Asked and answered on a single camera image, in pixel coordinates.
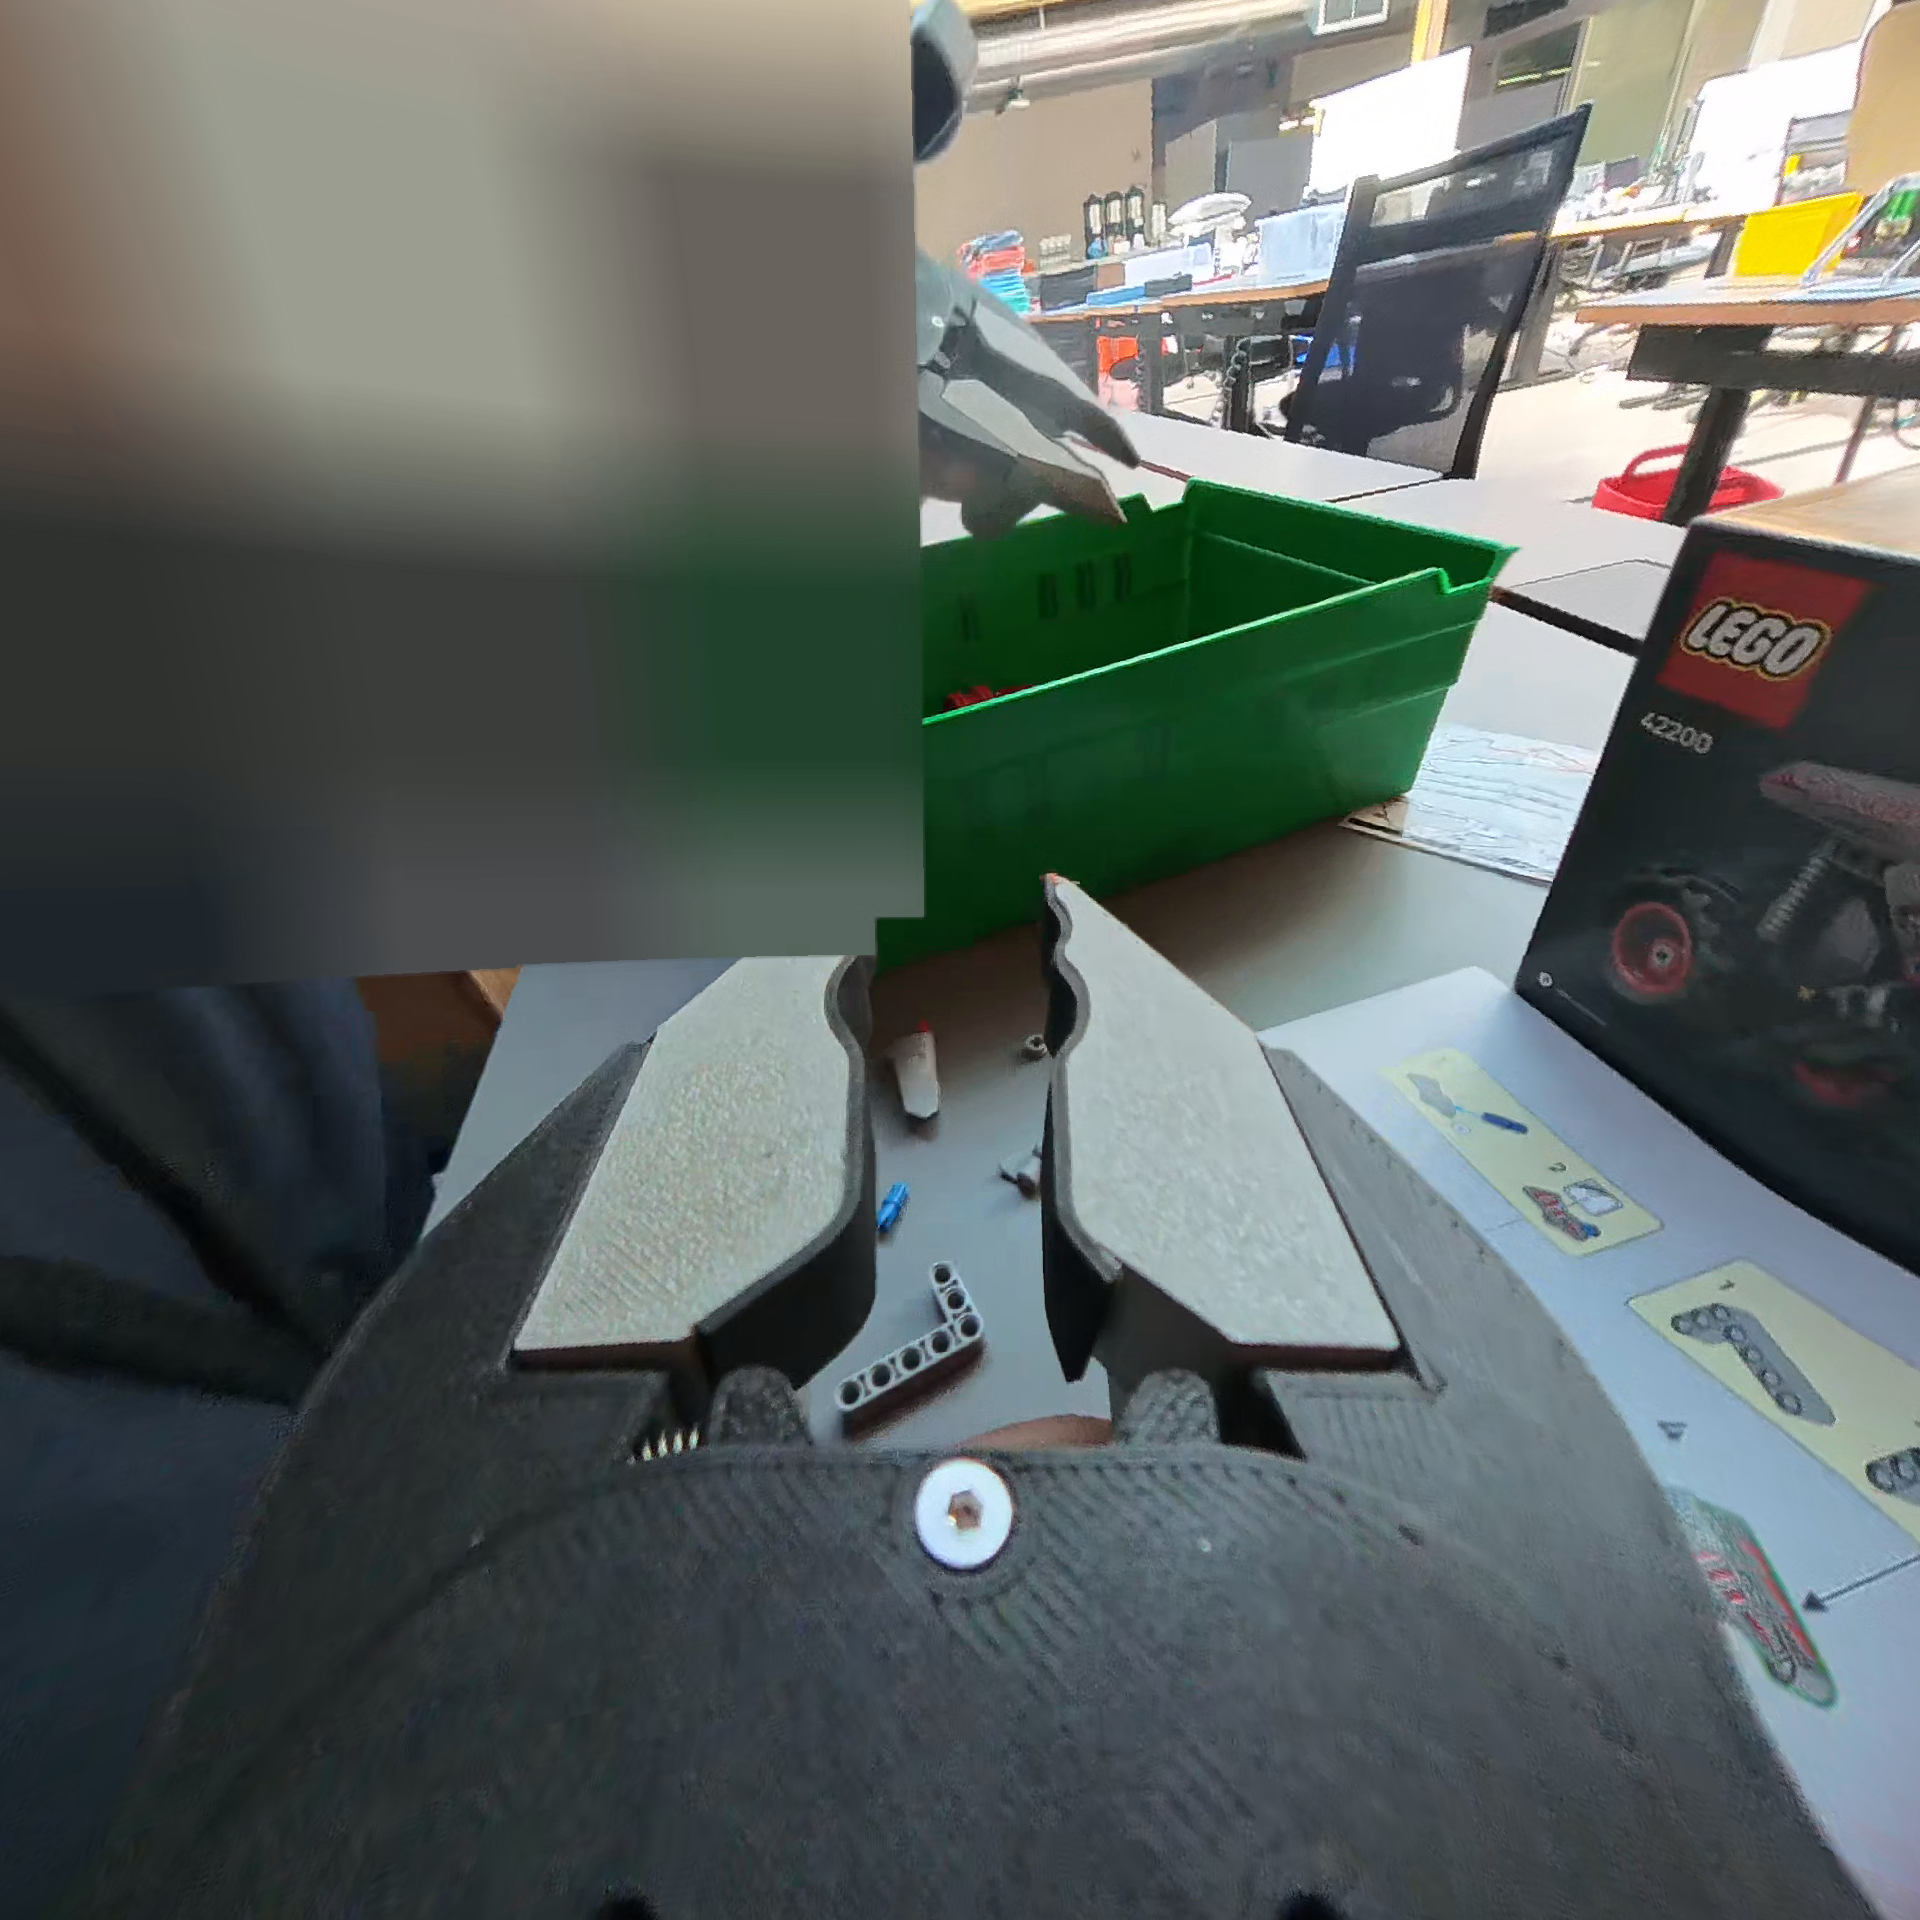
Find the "wooden top desk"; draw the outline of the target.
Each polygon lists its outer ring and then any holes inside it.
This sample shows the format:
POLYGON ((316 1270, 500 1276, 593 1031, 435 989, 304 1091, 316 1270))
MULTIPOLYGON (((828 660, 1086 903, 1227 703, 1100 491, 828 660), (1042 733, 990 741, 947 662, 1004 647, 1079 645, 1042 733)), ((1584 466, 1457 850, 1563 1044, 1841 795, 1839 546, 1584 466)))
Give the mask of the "wooden top desk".
POLYGON ((1687 282, 1643 295, 1596 295, 1584 326, 1632 330, 1626 374, 1703 390, 1665 505, 1665 521, 1705 515, 1735 455, 1754 394, 1913 399, 1919 282, 1739 279, 1687 282))

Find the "white board panel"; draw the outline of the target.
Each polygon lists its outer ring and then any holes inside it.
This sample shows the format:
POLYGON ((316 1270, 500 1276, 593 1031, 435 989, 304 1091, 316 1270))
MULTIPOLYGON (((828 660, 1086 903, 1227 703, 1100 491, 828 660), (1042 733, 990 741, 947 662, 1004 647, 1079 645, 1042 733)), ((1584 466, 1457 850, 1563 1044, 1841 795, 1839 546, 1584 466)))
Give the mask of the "white board panel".
POLYGON ((1340 198, 1362 175, 1399 178, 1459 153, 1471 73, 1464 46, 1314 95, 1305 194, 1340 198))

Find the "instruction booklet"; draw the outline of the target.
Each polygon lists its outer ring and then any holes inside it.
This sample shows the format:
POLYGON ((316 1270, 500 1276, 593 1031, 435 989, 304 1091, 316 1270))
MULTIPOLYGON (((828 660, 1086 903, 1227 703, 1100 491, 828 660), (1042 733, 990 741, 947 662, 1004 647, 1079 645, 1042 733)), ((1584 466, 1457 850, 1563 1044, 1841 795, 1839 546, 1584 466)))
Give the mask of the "instruction booklet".
POLYGON ((1881 1916, 1919 1914, 1919 1291, 1462 969, 1262 1042, 1489 1238, 1635 1436, 1881 1916))

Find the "green plastic bin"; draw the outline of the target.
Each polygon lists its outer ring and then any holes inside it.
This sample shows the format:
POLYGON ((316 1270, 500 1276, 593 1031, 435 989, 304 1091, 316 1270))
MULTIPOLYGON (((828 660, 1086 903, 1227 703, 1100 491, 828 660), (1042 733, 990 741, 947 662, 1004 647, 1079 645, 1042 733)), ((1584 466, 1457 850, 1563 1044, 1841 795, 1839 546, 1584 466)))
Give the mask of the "green plastic bin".
POLYGON ((1224 487, 922 546, 924 913, 899 969, 1399 798, 1514 546, 1224 487))

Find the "black mesh office chair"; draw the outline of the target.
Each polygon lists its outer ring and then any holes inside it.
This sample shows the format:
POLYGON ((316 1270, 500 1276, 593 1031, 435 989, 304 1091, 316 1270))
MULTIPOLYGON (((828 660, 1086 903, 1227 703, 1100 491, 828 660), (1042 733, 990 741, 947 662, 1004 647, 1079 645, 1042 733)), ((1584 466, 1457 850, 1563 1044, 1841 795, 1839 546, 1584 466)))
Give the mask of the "black mesh office chair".
POLYGON ((1284 442, 1474 478, 1591 114, 1351 186, 1284 442))

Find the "black toy set box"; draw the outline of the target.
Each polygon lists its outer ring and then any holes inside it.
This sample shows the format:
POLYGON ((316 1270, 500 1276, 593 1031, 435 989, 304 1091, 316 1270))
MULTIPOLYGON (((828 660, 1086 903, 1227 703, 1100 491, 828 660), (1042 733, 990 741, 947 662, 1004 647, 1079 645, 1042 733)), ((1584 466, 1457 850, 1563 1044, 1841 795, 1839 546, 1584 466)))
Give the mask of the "black toy set box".
POLYGON ((1919 1261, 1919 517, 1696 518, 1518 991, 1782 1197, 1919 1261))

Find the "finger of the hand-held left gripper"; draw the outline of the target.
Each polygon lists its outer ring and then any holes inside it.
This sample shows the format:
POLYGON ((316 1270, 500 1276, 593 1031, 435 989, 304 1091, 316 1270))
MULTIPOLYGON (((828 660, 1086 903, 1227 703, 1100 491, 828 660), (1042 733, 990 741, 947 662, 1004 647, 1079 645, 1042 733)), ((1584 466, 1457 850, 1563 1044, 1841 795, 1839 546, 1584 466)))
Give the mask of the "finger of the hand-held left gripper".
POLYGON ((954 505, 972 537, 1002 537, 1036 509, 1126 524, 1103 469, 995 390, 920 398, 920 499, 954 505))
POLYGON ((1028 323, 978 282, 920 257, 920 405, 983 447, 1032 459, 1073 444, 1137 469, 1128 433, 1028 323))

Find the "long wooden workbench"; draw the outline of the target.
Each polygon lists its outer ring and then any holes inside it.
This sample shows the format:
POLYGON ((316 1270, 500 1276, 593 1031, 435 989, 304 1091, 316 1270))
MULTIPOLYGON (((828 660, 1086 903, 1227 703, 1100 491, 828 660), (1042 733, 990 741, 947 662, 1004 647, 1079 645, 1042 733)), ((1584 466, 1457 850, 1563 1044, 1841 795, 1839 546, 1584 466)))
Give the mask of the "long wooden workbench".
MULTIPOLYGON (((1544 353, 1558 297, 1568 279, 1568 257, 1593 251, 1596 273, 1611 251, 1665 249, 1681 241, 1696 241, 1703 234, 1715 237, 1711 275, 1729 273, 1738 234, 1746 213, 1726 205, 1643 207, 1590 221, 1559 221, 1548 242, 1545 262, 1535 282, 1523 314, 1518 340, 1505 362, 1506 394, 1537 386, 1545 379, 1544 353)), ((1187 349, 1216 338, 1226 346, 1236 338, 1262 338, 1268 333, 1311 332, 1318 323, 1329 282, 1311 279, 1294 283, 1260 283, 1246 277, 1219 279, 1195 291, 1171 295, 1135 295, 1115 305, 1076 305, 1042 308, 1028 316, 1049 343, 1070 357, 1088 378, 1098 373, 1092 340, 1100 335, 1147 338, 1169 333, 1187 349)))

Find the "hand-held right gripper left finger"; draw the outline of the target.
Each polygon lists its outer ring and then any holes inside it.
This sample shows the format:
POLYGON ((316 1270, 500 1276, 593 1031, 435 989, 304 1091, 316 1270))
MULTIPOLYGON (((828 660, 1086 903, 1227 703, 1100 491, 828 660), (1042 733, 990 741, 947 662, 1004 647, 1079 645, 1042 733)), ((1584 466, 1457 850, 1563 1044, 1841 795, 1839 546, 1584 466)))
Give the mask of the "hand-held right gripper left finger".
POLYGON ((512 1359, 802 1388, 875 1301, 874 961, 737 961, 512 1154, 512 1359))

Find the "red plastic bin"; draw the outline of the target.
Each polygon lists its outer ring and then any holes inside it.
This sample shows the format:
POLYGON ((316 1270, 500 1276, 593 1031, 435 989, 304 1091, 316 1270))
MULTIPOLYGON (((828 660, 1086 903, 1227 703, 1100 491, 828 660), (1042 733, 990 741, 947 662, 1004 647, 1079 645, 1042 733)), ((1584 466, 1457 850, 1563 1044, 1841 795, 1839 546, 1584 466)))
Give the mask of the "red plastic bin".
MULTIPOLYGON (((1690 447, 1673 444, 1632 458, 1619 474, 1598 481, 1591 505, 1630 518, 1660 521, 1690 447)), ((1785 490, 1759 471, 1729 463, 1719 471, 1708 511, 1734 511, 1783 499, 1785 490)))

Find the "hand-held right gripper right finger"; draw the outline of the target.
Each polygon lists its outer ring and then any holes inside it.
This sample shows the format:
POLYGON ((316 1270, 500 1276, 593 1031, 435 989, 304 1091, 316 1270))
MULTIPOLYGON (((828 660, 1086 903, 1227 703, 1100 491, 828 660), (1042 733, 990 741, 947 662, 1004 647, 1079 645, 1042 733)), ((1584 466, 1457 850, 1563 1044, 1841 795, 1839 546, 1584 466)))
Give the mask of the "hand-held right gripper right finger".
POLYGON ((1042 1301, 1064 1377, 1372 1377, 1404 1337, 1252 1026, 1042 883, 1042 1301))

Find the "dark grey L-shaped liftarm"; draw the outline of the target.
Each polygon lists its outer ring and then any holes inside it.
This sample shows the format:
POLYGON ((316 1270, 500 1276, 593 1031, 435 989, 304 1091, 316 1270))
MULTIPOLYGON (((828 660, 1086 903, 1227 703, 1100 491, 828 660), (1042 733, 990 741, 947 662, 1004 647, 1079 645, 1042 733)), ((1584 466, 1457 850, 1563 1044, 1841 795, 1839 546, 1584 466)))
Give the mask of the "dark grey L-shaped liftarm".
POLYGON ((977 1366, 985 1353, 985 1319, 959 1268, 928 1270, 934 1326, 906 1343, 863 1363, 833 1391, 844 1436, 903 1418, 912 1405, 977 1366))

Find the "person's dark sweatshirt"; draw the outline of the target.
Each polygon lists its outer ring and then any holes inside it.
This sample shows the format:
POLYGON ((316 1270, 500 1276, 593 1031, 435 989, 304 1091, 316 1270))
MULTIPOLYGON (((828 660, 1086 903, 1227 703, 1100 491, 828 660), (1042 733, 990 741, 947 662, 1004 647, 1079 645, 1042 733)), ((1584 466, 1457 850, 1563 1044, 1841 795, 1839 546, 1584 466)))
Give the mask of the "person's dark sweatshirt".
POLYGON ((43 1916, 451 1133, 313 979, 6 995, 3 1147, 6 1916, 43 1916))

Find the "yellow plastic bin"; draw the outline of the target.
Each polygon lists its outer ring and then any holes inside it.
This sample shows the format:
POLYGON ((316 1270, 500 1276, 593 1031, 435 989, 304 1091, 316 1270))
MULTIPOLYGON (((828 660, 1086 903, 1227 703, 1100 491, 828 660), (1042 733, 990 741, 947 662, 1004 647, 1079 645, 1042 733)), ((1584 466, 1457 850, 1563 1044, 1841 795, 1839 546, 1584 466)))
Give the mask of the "yellow plastic bin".
POLYGON ((1866 197, 1842 190, 1795 198, 1745 218, 1735 241, 1730 279, 1793 279, 1814 268, 1826 246, 1844 236, 1866 197))

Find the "printed paper sheet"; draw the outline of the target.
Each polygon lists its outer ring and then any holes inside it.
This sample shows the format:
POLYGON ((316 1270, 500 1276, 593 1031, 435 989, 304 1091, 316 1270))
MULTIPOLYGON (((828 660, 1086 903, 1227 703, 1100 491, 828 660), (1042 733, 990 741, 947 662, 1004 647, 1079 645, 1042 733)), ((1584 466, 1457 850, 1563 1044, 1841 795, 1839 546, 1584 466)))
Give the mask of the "printed paper sheet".
POLYGON ((1598 750, 1462 725, 1431 733, 1409 794, 1343 825, 1484 873, 1550 886, 1598 750))

